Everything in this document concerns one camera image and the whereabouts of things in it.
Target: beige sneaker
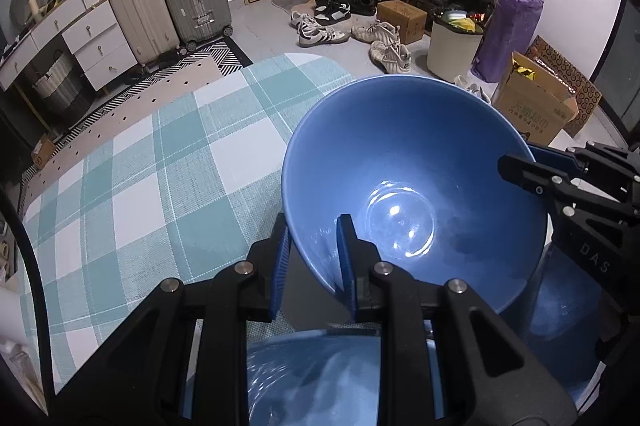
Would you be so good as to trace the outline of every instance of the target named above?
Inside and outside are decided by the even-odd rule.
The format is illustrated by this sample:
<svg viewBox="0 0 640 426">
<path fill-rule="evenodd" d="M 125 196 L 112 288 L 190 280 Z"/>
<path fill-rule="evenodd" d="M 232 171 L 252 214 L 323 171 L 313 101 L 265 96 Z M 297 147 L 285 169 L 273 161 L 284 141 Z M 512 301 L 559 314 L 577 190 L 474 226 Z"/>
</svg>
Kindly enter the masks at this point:
<svg viewBox="0 0 640 426">
<path fill-rule="evenodd" d="M 378 21 L 369 27 L 353 25 L 353 27 L 351 27 L 351 36 L 363 43 L 381 41 L 385 44 L 391 44 L 400 42 L 400 36 L 398 35 L 399 30 L 400 27 L 394 27 L 391 23 Z"/>
<path fill-rule="evenodd" d="M 374 41 L 369 49 L 369 57 L 374 63 L 384 66 L 386 73 L 411 72 L 411 52 L 399 41 L 391 44 Z"/>
</svg>

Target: plaid tablecloth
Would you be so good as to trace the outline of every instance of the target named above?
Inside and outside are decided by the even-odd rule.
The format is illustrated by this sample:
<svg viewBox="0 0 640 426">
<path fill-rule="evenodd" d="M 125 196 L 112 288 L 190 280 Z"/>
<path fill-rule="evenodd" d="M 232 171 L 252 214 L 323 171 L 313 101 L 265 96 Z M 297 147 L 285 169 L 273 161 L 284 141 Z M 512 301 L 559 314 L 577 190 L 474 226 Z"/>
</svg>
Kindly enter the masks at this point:
<svg viewBox="0 0 640 426">
<path fill-rule="evenodd" d="M 353 77 L 312 54 L 258 62 L 184 95 L 105 143 L 27 208 L 56 390 L 162 279 L 211 278 L 269 236 L 302 116 Z M 26 333 L 33 302 L 19 267 Z"/>
</svg>

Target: silver bolt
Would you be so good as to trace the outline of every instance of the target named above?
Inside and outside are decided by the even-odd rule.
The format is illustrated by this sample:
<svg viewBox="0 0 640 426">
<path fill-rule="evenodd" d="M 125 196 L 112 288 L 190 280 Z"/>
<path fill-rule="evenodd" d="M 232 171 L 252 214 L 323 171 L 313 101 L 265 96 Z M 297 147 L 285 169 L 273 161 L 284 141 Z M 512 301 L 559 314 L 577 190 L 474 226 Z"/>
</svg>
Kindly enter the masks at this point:
<svg viewBox="0 0 640 426">
<path fill-rule="evenodd" d="M 449 280 L 447 282 L 447 287 L 449 287 L 449 290 L 451 292 L 455 292 L 456 294 L 462 294 L 464 291 L 466 291 L 468 285 L 463 280 L 460 280 L 458 278 L 453 278 L 452 280 Z"/>
<path fill-rule="evenodd" d="M 236 263 L 236 265 L 234 265 L 234 270 L 238 274 L 251 274 L 254 271 L 254 264 L 250 261 L 239 261 L 238 263 Z"/>
<path fill-rule="evenodd" d="M 391 271 L 393 271 L 393 269 L 394 269 L 394 266 L 386 261 L 379 261 L 373 266 L 373 270 L 375 272 L 377 272 L 378 274 L 382 274 L 384 276 L 386 276 L 387 274 L 391 274 Z"/>
<path fill-rule="evenodd" d="M 160 288 L 164 292 L 176 292 L 180 286 L 180 280 L 176 278 L 165 278 L 160 282 Z"/>
</svg>

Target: bowl rim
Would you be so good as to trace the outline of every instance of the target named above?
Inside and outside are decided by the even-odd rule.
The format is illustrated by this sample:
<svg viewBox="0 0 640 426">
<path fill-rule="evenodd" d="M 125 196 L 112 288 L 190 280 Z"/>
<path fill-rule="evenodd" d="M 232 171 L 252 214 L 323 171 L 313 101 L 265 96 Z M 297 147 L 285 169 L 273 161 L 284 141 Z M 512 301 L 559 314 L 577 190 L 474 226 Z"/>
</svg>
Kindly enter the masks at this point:
<svg viewBox="0 0 640 426">
<path fill-rule="evenodd" d="M 321 275 L 318 271 L 318 269 L 316 268 L 315 265 L 313 265 L 309 260 L 308 260 L 308 253 L 305 251 L 304 247 L 300 247 L 300 236 L 301 234 L 298 232 L 298 229 L 295 228 L 294 225 L 292 225 L 292 221 L 289 218 L 290 215 L 290 202 L 289 202 L 289 187 L 286 183 L 286 178 L 288 176 L 288 171 L 289 171 L 289 167 L 290 167 L 290 151 L 292 149 L 292 146 L 295 146 L 297 140 L 300 138 L 300 129 L 302 129 L 306 123 L 306 121 L 309 119 L 309 117 L 312 117 L 314 115 L 314 113 L 316 112 L 316 110 L 319 109 L 319 107 L 322 106 L 322 104 L 324 104 L 324 102 L 327 101 L 327 99 L 331 99 L 334 96 L 340 96 L 340 95 L 344 95 L 344 92 L 351 89 L 351 88 L 362 88 L 363 84 L 373 84 L 373 83 L 378 83 L 378 82 L 388 82 L 388 81 L 393 81 L 393 82 L 398 82 L 398 80 L 404 80 L 406 82 L 412 82 L 415 84 L 423 84 L 425 81 L 428 81 L 431 83 L 432 86 L 434 86 L 435 88 L 443 88 L 443 89 L 456 89 L 459 90 L 460 93 L 464 92 L 469 100 L 471 102 L 476 102 L 476 104 L 481 104 L 483 106 L 486 106 L 488 108 L 490 108 L 489 113 L 493 113 L 494 117 L 496 119 L 498 119 L 499 121 L 501 121 L 508 129 L 508 131 L 511 132 L 511 134 L 513 136 L 516 137 L 516 141 L 519 144 L 522 144 L 523 147 L 523 152 L 525 155 L 527 155 L 525 158 L 529 159 L 530 161 L 534 161 L 535 162 L 535 157 L 533 156 L 533 153 L 531 152 L 531 149 L 529 148 L 529 145 L 526 143 L 526 141 L 522 138 L 522 135 L 520 135 L 520 133 L 516 130 L 516 128 L 514 128 L 514 126 L 507 120 L 507 118 L 502 115 L 502 113 L 500 113 L 497 109 L 495 109 L 491 104 L 486 103 L 485 101 L 483 101 L 482 99 L 476 97 L 475 95 L 469 93 L 468 91 L 466 91 L 464 88 L 461 88 L 460 86 L 457 86 L 455 84 L 452 84 L 450 82 L 441 80 L 441 79 L 436 79 L 433 77 L 429 77 L 429 76 L 425 76 L 425 75 L 415 75 L 415 74 L 384 74 L 384 75 L 373 75 L 370 77 L 364 77 L 361 79 L 356 79 L 355 81 L 352 81 L 350 83 L 347 83 L 345 85 L 342 85 L 338 88 L 336 88 L 334 91 L 329 92 L 329 94 L 325 95 L 324 97 L 322 97 L 320 100 L 318 100 L 318 102 L 316 102 L 303 116 L 303 118 L 300 120 L 300 122 L 298 123 L 298 125 L 296 126 L 296 128 L 294 129 L 291 138 L 289 139 L 289 143 L 287 144 L 287 150 L 285 152 L 284 155 L 284 160 L 283 160 L 283 164 L 282 164 L 282 174 L 281 174 L 281 191 L 282 191 L 282 206 L 283 206 L 283 210 L 284 210 L 284 215 L 285 215 L 285 219 L 287 221 L 287 228 L 289 229 L 289 233 L 293 239 L 293 242 L 296 246 L 296 248 L 298 249 L 298 252 L 300 253 L 300 256 L 302 257 L 302 260 L 305 262 L 305 265 L 309 268 L 309 270 L 313 273 L 314 277 L 316 278 L 316 280 L 318 280 L 318 282 L 322 285 L 322 287 L 324 287 L 327 291 L 329 291 L 329 294 L 331 294 L 332 296 L 335 297 L 335 289 L 334 287 L 332 287 L 330 285 L 330 283 L 328 282 L 328 280 L 326 280 L 324 278 L 323 275 Z M 545 222 L 545 231 L 546 228 L 548 227 L 548 219 L 547 222 Z M 540 257 L 542 258 L 543 255 L 543 249 L 544 249 L 544 245 L 545 245 L 545 239 L 546 239 L 546 232 L 542 233 L 542 239 L 541 239 L 541 244 L 540 244 Z M 532 269 L 532 271 L 529 273 L 529 276 L 527 277 L 527 283 L 528 281 L 530 281 L 530 279 L 532 278 L 533 274 L 536 272 L 537 268 L 538 268 L 538 263 L 536 262 L 534 268 Z M 501 313 L 503 310 L 507 309 L 526 289 L 527 284 L 524 285 L 524 287 L 517 292 L 517 294 L 514 294 L 513 297 L 504 305 L 504 307 L 500 308 L 500 309 L 496 309 L 495 312 L 497 314 Z"/>
</svg>

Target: purple bag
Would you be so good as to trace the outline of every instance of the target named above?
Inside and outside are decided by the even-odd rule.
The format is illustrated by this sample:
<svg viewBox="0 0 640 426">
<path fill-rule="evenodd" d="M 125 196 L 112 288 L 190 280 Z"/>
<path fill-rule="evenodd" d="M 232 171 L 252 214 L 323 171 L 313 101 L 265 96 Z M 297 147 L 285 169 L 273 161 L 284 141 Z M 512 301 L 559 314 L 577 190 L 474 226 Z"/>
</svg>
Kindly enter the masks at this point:
<svg viewBox="0 0 640 426">
<path fill-rule="evenodd" d="M 511 54 L 529 48 L 544 5 L 544 0 L 498 0 L 471 72 L 485 82 L 499 82 Z"/>
</svg>

